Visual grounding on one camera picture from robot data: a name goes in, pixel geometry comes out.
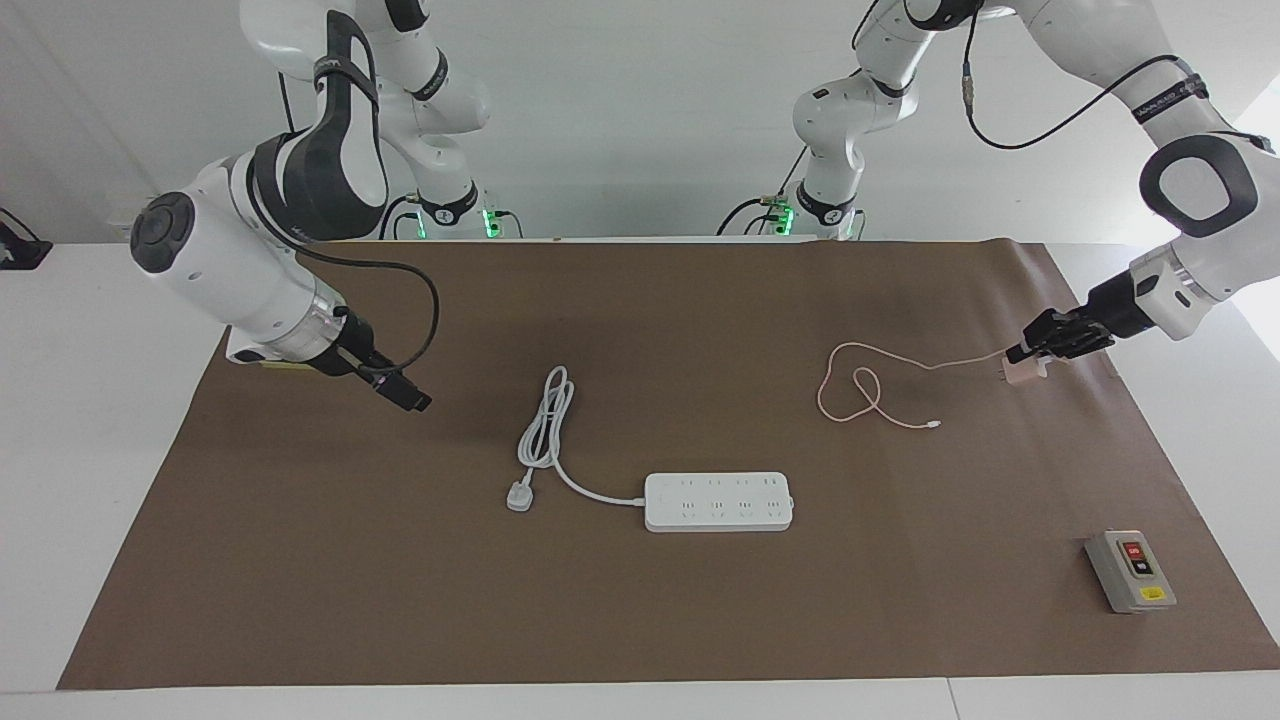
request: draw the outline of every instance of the power cord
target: power cord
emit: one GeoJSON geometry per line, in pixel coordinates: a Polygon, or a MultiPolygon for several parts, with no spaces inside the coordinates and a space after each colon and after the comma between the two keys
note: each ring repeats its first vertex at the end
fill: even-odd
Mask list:
{"type": "Polygon", "coordinates": [[[494,211],[493,217],[494,218],[512,218],[513,220],[516,220],[516,229],[520,231],[520,237],[521,237],[521,240],[524,240],[524,237],[525,237],[525,225],[524,225],[524,223],[520,222],[520,215],[512,213],[511,210],[497,210],[497,211],[494,211]]]}
{"type": "Polygon", "coordinates": [[[778,219],[777,215],[768,215],[768,214],[760,215],[754,220],[751,220],[750,223],[746,223],[746,231],[744,231],[742,234],[751,234],[751,228],[755,227],[755,223],[760,223],[760,228],[755,231],[755,234],[764,234],[765,225],[777,219],[778,219]]]}
{"type": "Polygon", "coordinates": [[[965,46],[964,46],[963,77],[961,77],[961,81],[960,81],[960,85],[961,85],[961,96],[964,97],[964,113],[965,113],[965,117],[969,119],[969,128],[973,129],[973,133],[975,136],[978,136],[978,140],[986,142],[987,145],[989,145],[989,146],[992,146],[992,147],[995,147],[997,150],[1024,150],[1024,149],[1030,147],[1030,146],[1033,146],[1033,145],[1036,145],[1038,142],[1048,140],[1050,137],[1057,135],[1059,131],[1061,131],[1066,126],[1069,126],[1069,124],[1074,123],[1076,119],[1079,119],[1080,115],[1083,115],[1084,113],[1088,113],[1094,105],[1097,105],[1098,102],[1101,102],[1103,97],[1106,97],[1107,95],[1111,95],[1117,87],[1120,87],[1121,85],[1124,85],[1125,82],[1128,82],[1129,78],[1132,78],[1133,76],[1140,73],[1142,70],[1149,68],[1151,65],[1155,65],[1156,63],[1178,63],[1178,61],[1180,61],[1176,55],[1156,55],[1155,58],[1149,58],[1149,59],[1142,61],[1138,67],[1133,68],[1132,70],[1129,70],[1125,74],[1123,74],[1119,78],[1116,78],[1116,81],[1112,82],[1111,85],[1108,85],[1102,92],[1098,92],[1096,96],[1093,96],[1093,100],[1089,100],[1088,102],[1085,102],[1084,105],[1082,105],[1079,110],[1076,110],[1075,113],[1071,113],[1065,120],[1062,120],[1061,123],[1053,126],[1048,131],[1046,131],[1046,132],[1043,132],[1043,133],[1041,133],[1041,135],[1038,135],[1038,136],[1028,140],[1027,142],[1018,142],[1018,143],[1014,143],[1014,145],[1006,145],[1004,142],[996,142],[995,140],[991,140],[989,137],[987,137],[986,133],[982,132],[982,129],[978,127],[978,122],[973,117],[973,105],[974,105],[973,68],[972,68],[972,65],[969,63],[969,55],[970,55],[970,51],[973,50],[973,38],[974,38],[974,35],[977,33],[977,29],[978,29],[978,10],[982,10],[982,5],[978,5],[977,10],[974,10],[973,18],[969,19],[969,40],[965,42],[965,46]]]}
{"type": "Polygon", "coordinates": [[[753,199],[748,200],[746,202],[742,202],[737,208],[733,208],[733,210],[730,211],[730,214],[724,218],[724,222],[721,223],[721,227],[716,231],[716,234],[717,236],[724,234],[724,228],[727,228],[728,224],[731,222],[733,222],[733,218],[736,218],[742,210],[746,210],[751,205],[768,205],[768,202],[765,202],[764,200],[765,199],[763,199],[763,197],[753,197],[753,199]]]}
{"type": "Polygon", "coordinates": [[[275,73],[275,77],[280,81],[280,100],[284,102],[284,119],[289,123],[289,133],[298,132],[298,128],[293,127],[293,106],[289,105],[289,91],[284,87],[284,73],[275,73]]]}
{"type": "Polygon", "coordinates": [[[399,222],[403,219],[417,220],[417,213],[401,213],[396,218],[396,223],[392,225],[392,237],[399,240],[399,222]]]}
{"type": "Polygon", "coordinates": [[[568,379],[568,370],[564,365],[557,365],[547,374],[543,384],[543,398],[538,404],[538,414],[534,415],[525,434],[516,446],[516,459],[525,466],[525,478],[511,486],[507,491],[507,507],[516,512],[525,512],[534,503],[534,470],[554,468],[561,479],[564,480],[573,492],[586,496],[607,505],[623,505],[643,507],[644,498],[620,500],[596,495],[582,486],[575,483],[564,466],[559,461],[561,428],[564,425],[564,415],[573,401],[573,382],[568,379]]]}
{"type": "Polygon", "coordinates": [[[982,357],[973,357],[973,359],[969,359],[969,360],[952,360],[950,363],[938,363],[937,365],[925,365],[924,363],[920,363],[918,360],[911,360],[910,357],[902,357],[901,355],[895,355],[895,354],[892,354],[892,352],[890,352],[887,350],[881,350],[879,347],[876,347],[874,345],[867,345],[867,343],[863,343],[863,342],[845,342],[845,343],[837,345],[836,348],[831,351],[831,355],[827,356],[827,374],[823,375],[822,384],[818,386],[818,410],[823,414],[823,416],[827,418],[828,420],[831,420],[832,423],[847,423],[850,420],[855,420],[855,419],[861,418],[863,415],[865,415],[868,413],[874,411],[874,413],[878,413],[881,418],[884,418],[890,423],[893,423],[895,425],[897,425],[900,428],[906,428],[909,430],[931,430],[933,428],[941,427],[942,425],[942,420],[929,420],[928,423],[918,425],[918,424],[913,424],[913,423],[904,423],[902,420],[899,420],[897,418],[893,418],[892,415],[890,415],[888,413],[886,413],[884,409],[881,407],[881,397],[882,397],[883,393],[881,391],[879,375],[876,374],[876,370],[872,370],[870,368],[868,368],[865,365],[858,366],[854,370],[854,374],[851,375],[851,379],[854,380],[854,387],[858,388],[858,392],[863,393],[863,397],[867,398],[867,404],[868,404],[867,407],[859,410],[858,413],[854,413],[852,415],[846,415],[844,418],[837,418],[837,416],[832,415],[827,410],[827,407],[822,404],[822,391],[827,389],[827,384],[831,382],[831,373],[832,373],[832,368],[836,364],[836,355],[838,355],[840,351],[845,350],[846,347],[860,347],[863,350],[870,350],[872,352],[879,352],[881,355],[883,355],[886,357],[892,357],[893,360],[899,360],[901,363],[906,363],[908,365],[914,365],[914,366],[916,366],[916,368],[919,368],[922,370],[928,370],[928,372],[941,370],[942,368],[955,368],[957,365],[973,365],[975,363],[986,363],[987,360],[991,360],[993,357],[998,357],[998,356],[1001,356],[1001,355],[1005,354],[1004,350],[997,350],[997,351],[992,352],[991,355],[983,355],[982,357]],[[872,379],[872,382],[874,383],[874,397],[872,397],[872,391],[867,389],[867,386],[863,384],[863,380],[859,377],[860,373],[869,375],[870,379],[872,379]]]}
{"type": "Polygon", "coordinates": [[[850,38],[850,41],[849,41],[849,47],[850,47],[850,49],[851,49],[851,50],[852,50],[854,53],[856,53],[856,51],[858,51],[858,33],[863,32],[863,26],[865,26],[865,24],[867,24],[867,20],[869,20],[869,19],[870,19],[870,17],[872,17],[872,12],[873,12],[873,10],[876,10],[876,5],[878,5],[878,4],[879,4],[879,0],[872,0],[872,4],[870,4],[870,6],[869,6],[869,8],[867,8],[867,14],[865,14],[865,15],[863,15],[863,20],[861,20],[860,23],[858,23],[858,29],[855,29],[855,31],[854,31],[854,37],[852,37],[852,38],[850,38]]]}
{"type": "Polygon", "coordinates": [[[381,224],[381,227],[378,228],[378,240],[387,240],[387,227],[388,227],[388,224],[390,224],[392,215],[396,213],[396,209],[399,208],[401,204],[403,204],[403,202],[412,202],[416,199],[417,199],[417,196],[411,192],[408,195],[404,195],[404,196],[397,197],[396,200],[392,200],[392,204],[387,206],[387,211],[383,213],[383,224],[381,224]]]}
{"type": "Polygon", "coordinates": [[[244,184],[250,205],[253,208],[253,214],[257,215],[257,218],[262,222],[262,225],[275,237],[275,240],[279,240],[285,246],[293,249],[293,251],[298,255],[343,268],[401,270],[416,275],[426,284],[426,290],[431,293],[431,325],[428,328],[422,345],[420,345],[419,348],[408,356],[408,360],[404,360],[403,363],[397,363],[389,368],[370,368],[369,365],[360,365],[357,370],[374,377],[398,373],[413,363],[417,363],[417,360],[426,354],[426,351],[431,347],[431,342],[435,341],[435,333],[440,329],[440,291],[435,287],[435,281],[431,279],[431,275],[426,274],[420,268],[410,265],[408,263],[396,263],[393,260],[352,260],[325,255],[324,252],[316,252],[306,246],[306,241],[294,236],[292,229],[285,229],[285,232],[282,233],[275,228],[275,223],[268,219],[266,214],[262,211],[261,202],[257,200],[257,190],[253,187],[253,160],[250,160],[248,169],[244,173],[244,184]]]}
{"type": "Polygon", "coordinates": [[[863,224],[858,225],[858,238],[854,242],[861,242],[863,233],[867,232],[867,210],[854,210],[854,217],[861,215],[863,224]]]}

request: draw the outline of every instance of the gray switch box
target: gray switch box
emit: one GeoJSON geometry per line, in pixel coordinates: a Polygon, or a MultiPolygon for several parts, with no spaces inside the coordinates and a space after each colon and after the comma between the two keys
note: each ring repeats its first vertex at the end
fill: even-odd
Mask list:
{"type": "Polygon", "coordinates": [[[1147,538],[1138,530],[1107,530],[1084,543],[1111,610],[1149,612],[1178,605],[1147,538]]]}

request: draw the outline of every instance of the power outlet socket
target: power outlet socket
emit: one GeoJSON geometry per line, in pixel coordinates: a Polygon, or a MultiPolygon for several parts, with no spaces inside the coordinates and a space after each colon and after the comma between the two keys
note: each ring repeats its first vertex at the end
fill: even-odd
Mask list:
{"type": "Polygon", "coordinates": [[[654,533],[776,533],[795,506],[782,473],[654,473],[644,501],[654,533]]]}

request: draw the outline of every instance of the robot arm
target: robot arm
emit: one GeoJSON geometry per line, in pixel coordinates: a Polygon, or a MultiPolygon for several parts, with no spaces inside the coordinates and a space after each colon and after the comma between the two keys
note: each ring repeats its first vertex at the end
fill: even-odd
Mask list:
{"type": "MultiPolygon", "coordinates": [[[[1280,191],[1280,164],[1268,142],[1235,132],[1212,106],[1199,76],[1171,54],[1149,0],[1002,0],[989,9],[982,0],[876,0],[855,40],[863,70],[796,102],[794,123],[812,150],[805,178],[787,191],[800,209],[796,232],[846,236],[863,172],[858,138],[915,110],[911,81],[937,32],[1010,10],[1061,69],[1111,88],[1132,110],[1158,147],[1142,174],[1143,199],[1183,231],[1093,288],[1085,305],[1046,310],[1010,361],[1076,357],[1152,327],[1181,340],[1215,304],[1280,274],[1280,243],[1267,233],[1280,222],[1268,200],[1280,191]]],[[[965,101],[972,115],[968,77],[965,101]]]]}
{"type": "MultiPolygon", "coordinates": [[[[282,72],[310,79],[305,49],[315,31],[298,18],[314,15],[315,3],[243,0],[241,28],[255,50],[282,72]]],[[[484,188],[471,176],[457,142],[445,137],[477,131],[489,122],[489,91],[453,67],[435,44],[428,0],[347,0],[342,6],[365,33],[378,64],[378,137],[408,163],[428,236],[492,237],[484,188]]]]}
{"type": "Polygon", "coordinates": [[[430,398],[378,352],[372,328],[297,261],[300,243],[370,232],[387,202],[370,45],[349,14],[305,10],[289,27],[324,28],[323,50],[312,49],[319,122],[157,197],[134,222],[131,251],[156,282],[232,327],[233,361],[356,374],[404,410],[424,410],[430,398]]]}

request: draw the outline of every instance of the white plug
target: white plug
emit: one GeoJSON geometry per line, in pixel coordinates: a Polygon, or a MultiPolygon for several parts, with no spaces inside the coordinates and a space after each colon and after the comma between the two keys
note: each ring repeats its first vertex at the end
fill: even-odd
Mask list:
{"type": "Polygon", "coordinates": [[[516,512],[527,512],[534,503],[534,488],[524,482],[515,482],[507,491],[507,507],[516,512]]]}

